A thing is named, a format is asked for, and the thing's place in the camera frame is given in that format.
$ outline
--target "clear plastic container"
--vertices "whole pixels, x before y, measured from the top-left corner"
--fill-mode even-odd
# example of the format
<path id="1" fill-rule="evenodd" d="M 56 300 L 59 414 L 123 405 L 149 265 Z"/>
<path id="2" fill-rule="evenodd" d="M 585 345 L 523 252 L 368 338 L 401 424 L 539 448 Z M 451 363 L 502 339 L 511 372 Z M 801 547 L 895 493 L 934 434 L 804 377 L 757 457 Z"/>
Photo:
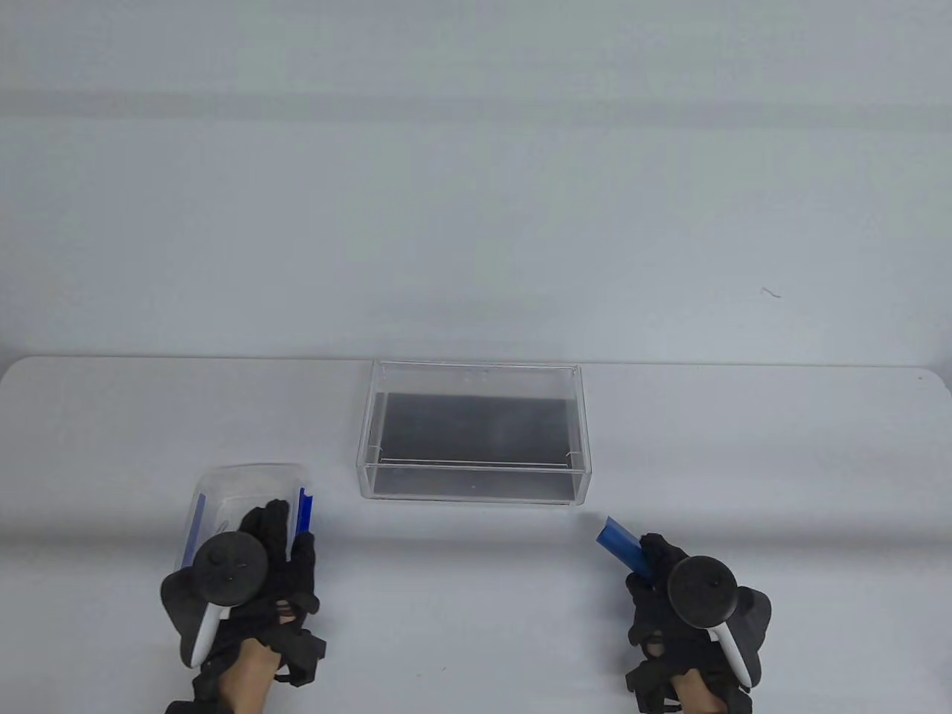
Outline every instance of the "clear plastic container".
<path id="1" fill-rule="evenodd" d="M 298 464 L 246 464 L 207 471 L 195 487 L 176 569 L 191 565 L 195 552 L 211 536 L 237 530 L 245 514 L 274 499 L 290 504 L 289 555 L 294 536 L 310 528 L 311 497 L 305 493 L 306 476 L 304 467 Z"/>
<path id="2" fill-rule="evenodd" d="M 367 498 L 580 504 L 582 369 L 377 361 L 357 471 Z"/>

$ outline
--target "blue plastic piece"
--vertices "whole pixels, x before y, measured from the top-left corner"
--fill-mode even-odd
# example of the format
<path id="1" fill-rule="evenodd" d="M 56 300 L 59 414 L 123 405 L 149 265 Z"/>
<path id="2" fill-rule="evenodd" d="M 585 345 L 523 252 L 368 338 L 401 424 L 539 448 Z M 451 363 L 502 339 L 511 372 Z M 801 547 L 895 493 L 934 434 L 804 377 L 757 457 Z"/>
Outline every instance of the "blue plastic piece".
<path id="1" fill-rule="evenodd" d="M 648 561 L 645 560 L 638 539 L 625 530 L 618 521 L 613 518 L 606 520 L 605 527 L 595 540 L 601 547 L 627 565 L 628 569 L 638 573 L 646 580 L 651 580 L 651 568 L 648 566 Z"/>
<path id="2" fill-rule="evenodd" d="M 191 525 L 188 527 L 188 538 L 185 541 L 185 554 L 182 556 L 180 567 L 191 565 L 195 558 L 195 541 L 198 540 L 198 526 L 202 523 L 202 513 L 205 511 L 205 494 L 199 493 L 195 499 L 195 513 L 191 517 Z"/>
<path id="3" fill-rule="evenodd" d="M 298 520 L 295 533 L 304 533 L 310 530 L 310 511 L 314 501 L 313 496 L 308 496 L 304 489 L 301 489 L 301 496 L 298 498 Z"/>

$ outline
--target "black glove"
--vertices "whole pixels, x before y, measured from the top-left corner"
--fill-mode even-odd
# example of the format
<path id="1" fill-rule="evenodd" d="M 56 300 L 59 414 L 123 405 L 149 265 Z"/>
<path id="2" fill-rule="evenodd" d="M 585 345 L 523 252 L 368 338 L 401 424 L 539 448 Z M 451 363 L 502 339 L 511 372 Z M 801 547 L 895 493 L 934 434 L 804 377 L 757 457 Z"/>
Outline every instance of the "black glove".
<path id="1" fill-rule="evenodd" d="M 224 703 L 215 702 L 172 702 L 166 714 L 233 714 Z"/>
<path id="2" fill-rule="evenodd" d="M 218 625 L 208 657 L 192 681 L 197 704 L 221 706 L 218 680 L 238 659 L 244 640 L 256 639 L 282 656 L 281 666 L 288 667 L 288 674 L 276 676 L 278 682 L 302 686 L 314 680 L 317 663 L 324 659 L 327 646 L 303 627 L 306 616 L 316 613 L 320 606 L 314 596 L 314 536 L 299 533 L 288 560 L 289 511 L 287 501 L 271 501 L 263 508 L 254 508 L 242 520 L 239 531 L 264 546 L 268 574 L 257 594 L 233 607 L 228 619 Z M 197 595 L 190 570 L 172 573 L 162 583 L 163 605 L 182 635 L 185 662 L 206 604 Z M 280 620 L 286 618 L 293 620 L 282 625 Z M 173 703 L 171 707 L 182 705 Z"/>
<path id="3" fill-rule="evenodd" d="M 649 533 L 641 539 L 642 552 L 652 572 L 646 580 L 632 573 L 625 581 L 635 604 L 635 619 L 628 630 L 628 640 L 639 646 L 647 660 L 628 672 L 625 681 L 628 691 L 634 692 L 638 707 L 644 714 L 663 714 L 679 711 L 679 705 L 665 704 L 677 700 L 671 678 L 691 669 L 701 672 L 704 683 L 713 694 L 727 704 L 730 714 L 750 714 L 752 704 L 747 689 L 742 687 L 718 643 L 711 642 L 704 629 L 688 625 L 671 606 L 667 583 L 674 566 L 687 558 L 680 548 L 662 536 Z M 739 588 L 738 614 L 745 615 L 760 606 L 766 619 L 756 643 L 764 641 L 769 621 L 769 601 L 762 593 L 747 587 Z"/>

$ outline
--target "finger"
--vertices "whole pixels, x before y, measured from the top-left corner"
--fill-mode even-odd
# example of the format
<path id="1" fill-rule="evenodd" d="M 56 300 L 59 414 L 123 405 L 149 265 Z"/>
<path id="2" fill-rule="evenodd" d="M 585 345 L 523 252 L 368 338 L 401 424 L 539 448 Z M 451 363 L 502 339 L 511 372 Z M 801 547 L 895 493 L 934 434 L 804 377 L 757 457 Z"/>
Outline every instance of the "finger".
<path id="1" fill-rule="evenodd" d="M 288 557 L 289 512 L 287 501 L 275 499 L 265 506 L 261 517 L 258 540 L 268 552 L 268 565 L 271 567 L 284 565 Z"/>
<path id="2" fill-rule="evenodd" d="M 655 586 L 664 588 L 671 570 L 687 558 L 687 553 L 666 541 L 664 536 L 658 533 L 647 533 L 642 536 L 640 545 L 654 575 Z"/>
<path id="3" fill-rule="evenodd" d="M 625 587 L 635 598 L 641 597 L 646 592 L 653 592 L 651 583 L 638 573 L 631 573 L 625 578 Z"/>
<path id="4" fill-rule="evenodd" d="M 658 632 L 658 628 L 653 623 L 639 622 L 636 619 L 635 624 L 628 629 L 628 641 L 631 646 L 640 647 L 642 642 L 655 632 Z"/>
<path id="5" fill-rule="evenodd" d="M 314 591 L 314 566 L 317 557 L 314 554 L 314 534 L 308 531 L 298 533 L 291 544 L 291 559 L 288 571 L 294 580 L 295 591 Z"/>
<path id="6" fill-rule="evenodd" d="M 261 529 L 261 516 L 264 512 L 265 510 L 259 506 L 252 508 L 245 514 L 245 518 L 241 520 L 241 525 L 238 526 L 238 530 L 258 538 L 258 531 Z"/>

